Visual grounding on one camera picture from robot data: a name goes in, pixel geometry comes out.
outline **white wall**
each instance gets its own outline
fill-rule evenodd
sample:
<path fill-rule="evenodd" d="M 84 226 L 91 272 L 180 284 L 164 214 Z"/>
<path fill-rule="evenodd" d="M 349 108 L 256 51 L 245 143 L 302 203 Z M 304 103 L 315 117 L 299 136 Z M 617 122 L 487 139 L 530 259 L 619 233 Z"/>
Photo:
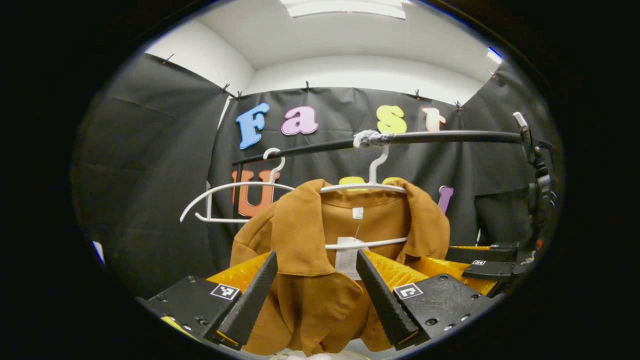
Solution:
<path fill-rule="evenodd" d="M 198 21 L 174 29 L 152 44 L 146 53 L 168 58 L 218 86 L 230 84 L 232 94 L 244 92 L 255 69 L 231 45 Z"/>
<path fill-rule="evenodd" d="M 311 87 L 390 90 L 464 104 L 484 83 L 457 72 L 417 61 L 379 56 L 325 56 L 260 69 L 243 94 Z"/>

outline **clothes rod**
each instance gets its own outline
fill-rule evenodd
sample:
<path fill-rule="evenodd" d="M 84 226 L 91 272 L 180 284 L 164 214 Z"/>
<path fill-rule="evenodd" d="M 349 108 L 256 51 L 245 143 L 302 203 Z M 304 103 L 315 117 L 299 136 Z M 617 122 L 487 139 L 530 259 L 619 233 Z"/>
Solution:
<path fill-rule="evenodd" d="M 414 133 L 388 134 L 390 145 L 399 143 L 422 143 L 422 142 L 492 142 L 492 143 L 517 143 L 522 144 L 520 134 L 505 133 L 501 131 L 462 131 L 450 130 L 440 132 L 417 131 Z M 550 149 L 552 144 L 543 140 L 534 139 L 536 146 Z M 312 152 L 324 152 L 341 149 L 352 149 L 353 139 L 337 140 L 334 142 L 319 143 L 316 145 L 306 145 L 294 147 L 292 149 L 272 152 L 267 159 L 279 158 L 281 156 L 295 156 L 310 154 Z M 249 158 L 236 160 L 232 164 L 246 164 L 262 161 L 262 155 L 251 156 Z"/>

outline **brown shirt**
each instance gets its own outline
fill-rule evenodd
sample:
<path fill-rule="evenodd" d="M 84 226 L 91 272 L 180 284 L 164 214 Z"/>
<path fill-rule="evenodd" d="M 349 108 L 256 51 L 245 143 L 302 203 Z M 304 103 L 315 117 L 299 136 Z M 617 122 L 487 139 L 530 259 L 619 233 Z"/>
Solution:
<path fill-rule="evenodd" d="M 404 243 L 370 250 L 411 267 L 419 257 L 443 259 L 449 246 L 449 221 L 429 194 L 404 180 L 406 194 L 388 190 L 342 190 L 320 194 L 330 186 L 309 181 L 283 195 L 247 222 L 234 239 L 231 266 L 276 252 L 278 275 L 253 328 L 246 351 L 268 355 L 285 348 L 340 352 L 361 338 L 371 351 L 392 345 L 361 281 L 336 271 L 339 236 L 362 241 L 407 237 Z M 363 207 L 363 219 L 352 208 Z"/>

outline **ceiling light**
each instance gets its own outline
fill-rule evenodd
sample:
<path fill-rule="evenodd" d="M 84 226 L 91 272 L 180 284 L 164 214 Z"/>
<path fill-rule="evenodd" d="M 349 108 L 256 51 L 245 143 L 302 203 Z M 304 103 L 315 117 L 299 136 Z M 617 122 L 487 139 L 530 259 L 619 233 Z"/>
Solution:
<path fill-rule="evenodd" d="M 489 59 L 497 62 L 498 64 L 502 63 L 502 57 L 500 56 L 500 54 L 498 54 L 498 52 L 493 50 L 491 47 L 489 48 L 489 52 L 486 55 L 489 57 Z"/>
<path fill-rule="evenodd" d="M 405 19 L 400 0 L 280 0 L 291 17 L 319 13 L 370 13 Z"/>

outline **white ceiling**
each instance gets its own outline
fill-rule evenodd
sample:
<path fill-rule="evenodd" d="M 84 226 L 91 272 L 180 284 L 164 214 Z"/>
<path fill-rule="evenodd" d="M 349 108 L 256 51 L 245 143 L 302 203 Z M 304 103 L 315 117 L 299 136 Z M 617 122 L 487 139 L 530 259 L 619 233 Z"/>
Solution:
<path fill-rule="evenodd" d="M 497 64 L 487 44 L 448 15 L 403 1 L 406 20 L 363 13 L 293 19 L 280 0 L 223 2 L 197 21 L 235 47 L 256 70 L 304 58 L 369 55 L 436 65 L 482 83 Z"/>

